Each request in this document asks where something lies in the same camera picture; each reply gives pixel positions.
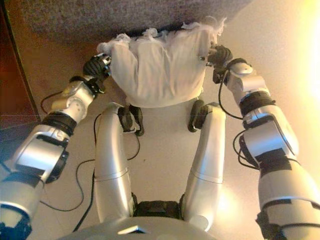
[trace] white cloth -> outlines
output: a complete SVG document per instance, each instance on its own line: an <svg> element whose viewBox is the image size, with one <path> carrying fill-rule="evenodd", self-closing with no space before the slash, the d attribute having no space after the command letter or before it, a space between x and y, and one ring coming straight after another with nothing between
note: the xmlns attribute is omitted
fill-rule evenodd
<svg viewBox="0 0 320 240"><path fill-rule="evenodd" d="M100 43L97 51L111 56L111 75L130 104L175 105L201 94L206 62L199 57L208 55L211 42L217 43L223 24L224 19L216 27L194 22L160 33L149 28L135 38L122 33Z"/></svg>

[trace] silver robot leg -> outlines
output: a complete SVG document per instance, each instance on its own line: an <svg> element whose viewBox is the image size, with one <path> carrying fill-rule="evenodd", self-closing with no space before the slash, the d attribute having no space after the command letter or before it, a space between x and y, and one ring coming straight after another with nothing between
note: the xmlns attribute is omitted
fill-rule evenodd
<svg viewBox="0 0 320 240"><path fill-rule="evenodd" d="M208 231L214 222L223 183L226 114L207 105L181 212L186 222Z"/></svg>
<svg viewBox="0 0 320 240"><path fill-rule="evenodd" d="M128 161L118 112L122 106L109 103L100 117L95 151L94 190L100 222L130 217L134 212Z"/></svg>

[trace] brown wood panel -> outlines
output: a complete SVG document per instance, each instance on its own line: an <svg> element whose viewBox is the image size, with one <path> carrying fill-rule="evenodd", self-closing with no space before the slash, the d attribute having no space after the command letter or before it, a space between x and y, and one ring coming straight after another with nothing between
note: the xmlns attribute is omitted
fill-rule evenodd
<svg viewBox="0 0 320 240"><path fill-rule="evenodd" d="M3 6L0 14L0 129L3 130L38 122L39 118L28 93Z"/></svg>

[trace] black band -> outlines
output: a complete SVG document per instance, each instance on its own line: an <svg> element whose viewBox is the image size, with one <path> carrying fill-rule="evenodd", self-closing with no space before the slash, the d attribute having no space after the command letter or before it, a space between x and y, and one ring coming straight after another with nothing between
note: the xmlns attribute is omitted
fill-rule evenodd
<svg viewBox="0 0 320 240"><path fill-rule="evenodd" d="M272 100L265 91L255 91L242 99L239 107L242 116L245 116L251 111L267 105L276 105L276 101Z"/></svg>
<svg viewBox="0 0 320 240"><path fill-rule="evenodd" d="M3 182L18 182L18 183L24 183L28 184L31 187L35 188L39 182L41 181L41 178L37 175L29 175L22 172L12 172L9 176L7 176Z"/></svg>
<svg viewBox="0 0 320 240"><path fill-rule="evenodd" d="M60 129L69 136L74 134L75 127L77 126L75 120L59 111L51 112L43 119L42 124Z"/></svg>

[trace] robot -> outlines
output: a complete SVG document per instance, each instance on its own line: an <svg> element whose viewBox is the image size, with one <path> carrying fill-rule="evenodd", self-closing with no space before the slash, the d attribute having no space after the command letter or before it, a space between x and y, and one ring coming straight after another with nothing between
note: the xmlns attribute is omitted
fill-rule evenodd
<svg viewBox="0 0 320 240"><path fill-rule="evenodd" d="M2 240L26 239L30 234L43 187L62 173L68 142L90 103L104 92L111 61L105 54L92 57L84 65L83 76L71 78L47 117L15 152L15 170L0 183ZM214 67L213 82L220 84L220 91L226 85L241 110L240 151L260 171L256 222L263 237L319 239L320 193L298 162L298 140L264 79L221 45L199 61ZM143 135L142 112L135 106L109 103L100 119L93 176L101 224L61 239L213 239L207 231L214 222L222 187L226 114L230 115L217 103L194 103L188 129L199 129L201 135L185 193L179 203L138 204L131 192L123 133Z"/></svg>

